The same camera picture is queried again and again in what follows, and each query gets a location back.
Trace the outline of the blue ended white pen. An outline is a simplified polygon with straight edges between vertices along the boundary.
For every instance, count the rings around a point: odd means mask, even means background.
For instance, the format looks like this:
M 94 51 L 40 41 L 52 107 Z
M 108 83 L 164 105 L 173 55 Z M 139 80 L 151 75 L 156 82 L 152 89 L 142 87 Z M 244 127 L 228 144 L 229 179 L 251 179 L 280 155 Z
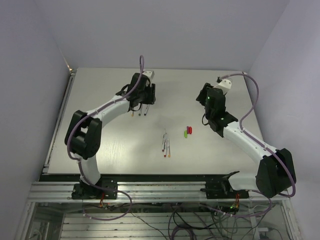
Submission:
M 144 116 L 146 116 L 148 114 L 148 111 L 149 111 L 149 108 L 150 108 L 150 105 L 148 105 L 145 109 L 145 112 L 144 112 Z

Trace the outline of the green ended white pen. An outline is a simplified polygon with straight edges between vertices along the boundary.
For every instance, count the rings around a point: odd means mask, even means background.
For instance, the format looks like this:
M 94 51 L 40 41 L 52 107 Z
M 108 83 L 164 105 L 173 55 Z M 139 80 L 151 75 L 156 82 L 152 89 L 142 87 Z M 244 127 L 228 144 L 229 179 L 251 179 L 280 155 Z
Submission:
M 143 104 L 140 105 L 139 110 L 138 110 L 139 117 L 142 115 L 142 110 L 143 110 Z

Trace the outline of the purple ended white pen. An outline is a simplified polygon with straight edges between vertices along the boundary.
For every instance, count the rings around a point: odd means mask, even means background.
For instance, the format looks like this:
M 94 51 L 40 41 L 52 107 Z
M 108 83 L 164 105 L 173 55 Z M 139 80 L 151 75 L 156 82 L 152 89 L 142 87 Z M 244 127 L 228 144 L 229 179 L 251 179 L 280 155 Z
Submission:
M 166 140 L 167 140 L 167 132 L 166 132 L 166 129 L 164 129 L 164 133 L 163 133 L 163 136 L 162 136 L 162 152 L 165 151 L 166 149 Z

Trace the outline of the orange ended white pen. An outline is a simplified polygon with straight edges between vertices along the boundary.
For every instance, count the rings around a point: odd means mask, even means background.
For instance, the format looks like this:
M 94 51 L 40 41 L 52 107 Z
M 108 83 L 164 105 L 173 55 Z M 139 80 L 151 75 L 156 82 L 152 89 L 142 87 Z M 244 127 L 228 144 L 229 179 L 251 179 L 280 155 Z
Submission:
M 167 151 L 167 157 L 170 158 L 171 157 L 171 148 L 170 148 L 170 137 L 169 137 L 169 134 L 167 133 L 167 146 L 166 146 L 166 151 Z

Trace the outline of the red ended white pen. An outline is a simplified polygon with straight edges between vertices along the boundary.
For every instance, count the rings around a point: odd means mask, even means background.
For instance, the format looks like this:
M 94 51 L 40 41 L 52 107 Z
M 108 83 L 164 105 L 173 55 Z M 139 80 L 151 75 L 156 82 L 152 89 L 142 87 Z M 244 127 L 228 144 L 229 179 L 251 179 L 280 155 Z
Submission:
M 167 157 L 167 140 L 166 140 L 166 144 L 165 144 L 165 151 L 164 151 L 164 154 L 163 154 L 163 156 L 166 158 Z

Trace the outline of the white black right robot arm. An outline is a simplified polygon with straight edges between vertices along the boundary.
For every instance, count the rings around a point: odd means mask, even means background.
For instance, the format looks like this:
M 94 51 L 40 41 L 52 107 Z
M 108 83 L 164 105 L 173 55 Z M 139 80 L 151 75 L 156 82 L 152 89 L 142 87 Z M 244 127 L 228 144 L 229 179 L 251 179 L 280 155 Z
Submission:
M 226 110 L 226 94 L 231 88 L 226 79 L 216 86 L 205 83 L 196 101 L 204 106 L 203 117 L 207 125 L 246 153 L 258 165 L 256 174 L 234 171 L 224 176 L 221 194 L 233 197 L 238 191 L 254 190 L 267 198 L 282 195 L 288 188 L 295 188 L 296 174 L 293 157 L 286 148 L 277 149 L 252 135 L 236 117 Z

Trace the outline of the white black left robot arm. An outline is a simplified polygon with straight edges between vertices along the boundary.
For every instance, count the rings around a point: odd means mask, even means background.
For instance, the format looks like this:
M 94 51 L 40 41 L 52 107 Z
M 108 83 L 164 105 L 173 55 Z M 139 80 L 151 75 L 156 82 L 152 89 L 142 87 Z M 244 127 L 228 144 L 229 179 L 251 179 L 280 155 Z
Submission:
M 154 75 L 152 70 L 135 73 L 131 82 L 110 101 L 87 112 L 77 110 L 72 115 L 64 143 L 68 156 L 79 165 L 80 182 L 86 184 L 84 192 L 89 198 L 96 199 L 102 193 L 96 154 L 101 146 L 103 128 L 118 116 L 134 111 L 137 106 L 155 103 Z

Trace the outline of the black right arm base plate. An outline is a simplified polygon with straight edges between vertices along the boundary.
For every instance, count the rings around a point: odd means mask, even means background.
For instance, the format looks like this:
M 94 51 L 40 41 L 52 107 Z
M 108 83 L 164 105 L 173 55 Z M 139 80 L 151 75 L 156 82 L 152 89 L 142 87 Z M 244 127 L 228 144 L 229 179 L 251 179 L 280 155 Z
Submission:
M 226 182 L 206 182 L 200 189 L 205 193 L 207 199 L 248 199 L 249 193 L 246 190 L 234 190 Z

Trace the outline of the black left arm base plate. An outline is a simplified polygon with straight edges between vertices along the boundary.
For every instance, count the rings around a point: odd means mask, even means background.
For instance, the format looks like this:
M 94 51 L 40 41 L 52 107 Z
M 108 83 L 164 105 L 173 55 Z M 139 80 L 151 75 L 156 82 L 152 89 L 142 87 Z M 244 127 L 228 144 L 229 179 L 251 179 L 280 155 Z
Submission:
M 80 181 L 73 186 L 71 198 L 73 200 L 115 200 L 117 198 L 118 185 L 115 182 L 102 180 L 97 183 L 99 187 L 109 188 L 110 190 L 98 189 Z

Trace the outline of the aluminium extrusion frame rail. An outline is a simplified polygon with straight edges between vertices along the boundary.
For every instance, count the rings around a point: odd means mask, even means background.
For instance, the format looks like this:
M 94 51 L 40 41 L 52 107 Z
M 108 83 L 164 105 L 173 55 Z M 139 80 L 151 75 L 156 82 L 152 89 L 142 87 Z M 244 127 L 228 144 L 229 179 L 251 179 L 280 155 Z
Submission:
M 75 182 L 35 182 L 27 199 L 36 203 L 75 203 Z M 205 182 L 118 182 L 118 190 L 130 195 L 134 203 L 209 202 L 201 191 Z

